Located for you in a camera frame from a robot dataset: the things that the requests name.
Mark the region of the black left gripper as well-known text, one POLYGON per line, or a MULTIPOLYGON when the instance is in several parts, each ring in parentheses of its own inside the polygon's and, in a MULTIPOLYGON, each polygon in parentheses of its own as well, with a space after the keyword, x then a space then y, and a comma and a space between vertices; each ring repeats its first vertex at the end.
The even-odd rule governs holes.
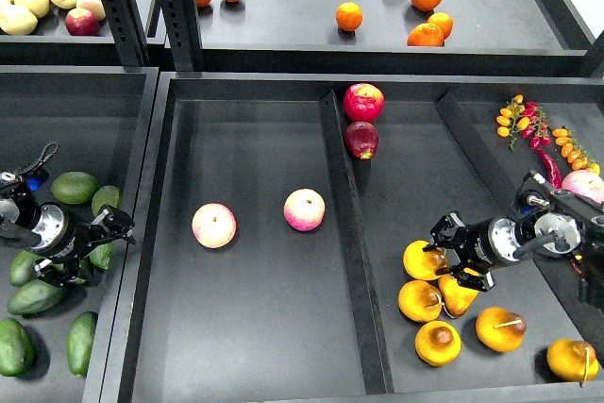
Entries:
POLYGON ((80 262, 97 245, 117 240, 136 243, 130 215, 109 204, 103 205, 90 222, 53 203, 42 204, 36 214, 32 232, 40 236, 40 241, 32 247, 32 253, 40 259, 34 271, 37 279, 54 287, 74 284, 80 262))

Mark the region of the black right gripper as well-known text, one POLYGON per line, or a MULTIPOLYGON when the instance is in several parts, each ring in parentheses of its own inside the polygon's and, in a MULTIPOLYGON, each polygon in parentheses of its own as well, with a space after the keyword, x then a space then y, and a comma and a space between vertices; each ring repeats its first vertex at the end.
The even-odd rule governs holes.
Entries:
POLYGON ((516 223, 498 217, 466 225, 456 211, 445 214, 430 230, 431 242, 424 252, 437 248, 453 249, 459 263, 449 274, 466 289, 490 291, 495 280, 490 271, 513 266, 520 260, 513 254, 520 247, 516 223))

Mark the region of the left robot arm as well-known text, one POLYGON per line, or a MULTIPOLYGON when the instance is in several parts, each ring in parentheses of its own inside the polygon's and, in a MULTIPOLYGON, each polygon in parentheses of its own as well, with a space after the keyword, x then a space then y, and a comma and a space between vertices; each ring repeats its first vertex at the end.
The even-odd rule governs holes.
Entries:
POLYGON ((1 174, 1 245, 38 256, 31 265, 34 277, 62 287, 92 279, 80 272, 80 262, 96 247, 136 240, 130 215, 108 204, 87 221, 59 203, 38 202, 35 192, 48 179, 44 166, 58 149, 50 142, 32 163, 1 174))

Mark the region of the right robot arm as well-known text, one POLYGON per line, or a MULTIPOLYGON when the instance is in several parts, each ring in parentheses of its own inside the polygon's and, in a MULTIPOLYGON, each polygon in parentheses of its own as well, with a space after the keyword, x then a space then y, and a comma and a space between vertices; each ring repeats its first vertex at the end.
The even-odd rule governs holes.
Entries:
POLYGON ((564 259, 579 268, 578 300, 603 309, 603 205, 556 188, 542 175, 525 175, 513 207, 516 214, 472 225, 449 212, 430 231, 424 252, 452 251, 457 261, 436 271, 464 288, 488 292, 494 270, 535 256, 564 259))

